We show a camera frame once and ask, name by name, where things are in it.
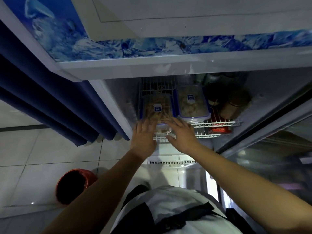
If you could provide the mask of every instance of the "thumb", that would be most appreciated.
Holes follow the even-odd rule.
[[[173,137],[170,136],[170,135],[167,135],[166,138],[168,139],[168,141],[170,142],[170,144],[172,144],[174,147],[176,146],[177,141],[176,141],[175,138],[173,138]]]

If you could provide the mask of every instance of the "red bucket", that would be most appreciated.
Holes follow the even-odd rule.
[[[57,182],[55,195],[61,204],[68,205],[98,178],[84,169],[72,169],[65,173]]]

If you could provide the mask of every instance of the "white wire shelf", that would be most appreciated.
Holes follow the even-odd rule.
[[[178,85],[176,76],[156,76],[142,78],[139,85],[139,97],[138,97],[138,112],[140,108],[141,98],[148,94],[171,94]],[[225,127],[225,126],[239,126],[240,122],[236,120],[227,120],[220,117],[218,109],[212,108],[211,118],[205,120],[203,123],[192,124],[195,128],[195,134],[197,138],[214,138],[227,136],[228,134],[221,134],[209,131],[211,127]],[[167,133],[172,137],[175,137],[175,133]],[[168,142],[166,139],[167,134],[155,134],[154,140],[160,142]]]

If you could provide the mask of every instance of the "blue label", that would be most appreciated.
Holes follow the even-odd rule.
[[[154,104],[154,112],[161,112],[161,104]]]
[[[195,97],[193,94],[188,94],[188,103],[189,104],[195,103]]]

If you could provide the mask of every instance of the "curtain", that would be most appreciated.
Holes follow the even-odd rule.
[[[49,126],[75,145],[117,132],[129,140],[88,81],[49,71],[0,22],[0,100]]]

